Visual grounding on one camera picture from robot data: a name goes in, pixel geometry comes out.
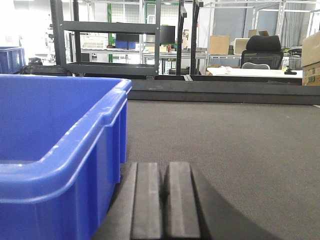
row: cardboard box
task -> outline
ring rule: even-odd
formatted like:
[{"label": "cardboard box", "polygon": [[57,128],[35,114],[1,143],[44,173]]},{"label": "cardboard box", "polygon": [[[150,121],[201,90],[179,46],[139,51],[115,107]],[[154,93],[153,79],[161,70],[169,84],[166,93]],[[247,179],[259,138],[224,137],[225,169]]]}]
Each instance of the cardboard box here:
[{"label": "cardboard box", "polygon": [[[155,52],[155,47],[154,46],[146,46],[144,49],[148,50],[149,53],[154,53]],[[168,48],[166,46],[160,46],[159,47],[159,52],[160,53],[167,53],[168,52]]]},{"label": "cardboard box", "polygon": [[210,36],[209,54],[227,55],[229,42],[229,36]]},{"label": "cardboard box", "polygon": [[320,62],[304,66],[302,85],[320,86]]},{"label": "cardboard box", "polygon": [[258,35],[258,30],[257,29],[249,30],[248,38],[251,38],[252,36],[255,36],[255,35]]},{"label": "cardboard box", "polygon": [[304,86],[320,86],[320,32],[302,42],[302,70]]},{"label": "cardboard box", "polygon": [[259,31],[260,36],[269,36],[269,32],[267,30]]},{"label": "cardboard box", "polygon": [[302,67],[320,62],[320,31],[302,42]]}]

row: black platform edge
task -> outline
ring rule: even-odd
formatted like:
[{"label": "black platform edge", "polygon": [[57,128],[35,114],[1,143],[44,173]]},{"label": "black platform edge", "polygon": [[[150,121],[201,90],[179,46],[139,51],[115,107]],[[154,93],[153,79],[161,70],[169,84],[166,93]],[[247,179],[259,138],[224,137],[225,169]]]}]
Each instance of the black platform edge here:
[{"label": "black platform edge", "polygon": [[137,163],[132,163],[121,191],[92,240],[130,240],[134,209]]},{"label": "black platform edge", "polygon": [[188,162],[170,162],[164,180],[165,239],[201,239],[196,202]]},{"label": "black platform edge", "polygon": [[320,105],[320,86],[264,82],[132,80],[129,100]]},{"label": "black platform edge", "polygon": [[281,240],[226,201],[200,170],[191,165],[201,236],[203,240]]},{"label": "black platform edge", "polygon": [[132,240],[162,239],[163,211],[160,189],[158,164],[156,162],[139,163],[136,176]]}]

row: white desk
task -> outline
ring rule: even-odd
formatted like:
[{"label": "white desk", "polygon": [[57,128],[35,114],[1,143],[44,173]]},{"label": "white desk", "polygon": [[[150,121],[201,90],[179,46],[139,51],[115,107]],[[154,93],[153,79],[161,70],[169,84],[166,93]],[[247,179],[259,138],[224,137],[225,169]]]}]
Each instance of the white desk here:
[{"label": "white desk", "polygon": [[296,75],[285,74],[282,70],[268,70],[268,69],[241,69],[241,68],[230,68],[230,73],[226,73],[224,67],[208,67],[207,70],[213,76],[220,77],[259,77],[259,78],[288,78],[288,79],[301,79],[303,78],[302,70],[294,71]]}]

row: white wall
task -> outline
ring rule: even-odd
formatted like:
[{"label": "white wall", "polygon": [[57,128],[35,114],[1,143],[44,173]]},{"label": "white wall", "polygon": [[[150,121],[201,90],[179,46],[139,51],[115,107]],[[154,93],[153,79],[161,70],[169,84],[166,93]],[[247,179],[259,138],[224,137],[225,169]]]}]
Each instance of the white wall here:
[{"label": "white wall", "polygon": [[0,46],[18,47],[19,36],[17,26],[19,22],[15,17],[14,0],[1,1],[0,7]]},{"label": "white wall", "polygon": [[[64,20],[71,20],[70,4],[64,2],[62,6]],[[87,9],[87,3],[79,3],[80,21],[88,21]],[[34,57],[35,54],[48,54],[50,51],[46,46],[46,39],[52,33],[48,29],[52,23],[50,0],[14,1],[14,15],[17,23],[15,32],[21,36],[26,58]]]}]

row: blue box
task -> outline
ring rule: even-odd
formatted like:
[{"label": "blue box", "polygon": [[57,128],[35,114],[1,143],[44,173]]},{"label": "blue box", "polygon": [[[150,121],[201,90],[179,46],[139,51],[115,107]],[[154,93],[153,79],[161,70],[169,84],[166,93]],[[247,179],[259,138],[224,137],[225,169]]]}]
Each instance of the blue box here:
[{"label": "blue box", "polygon": [[127,49],[127,43],[129,43],[128,49],[136,49],[136,43],[134,41],[119,41],[119,40],[115,40],[115,48]]},{"label": "blue box", "polygon": [[117,78],[0,74],[0,239],[89,240],[126,162]]},{"label": "blue box", "polygon": [[0,46],[0,74],[15,74],[26,65],[23,47]]}]

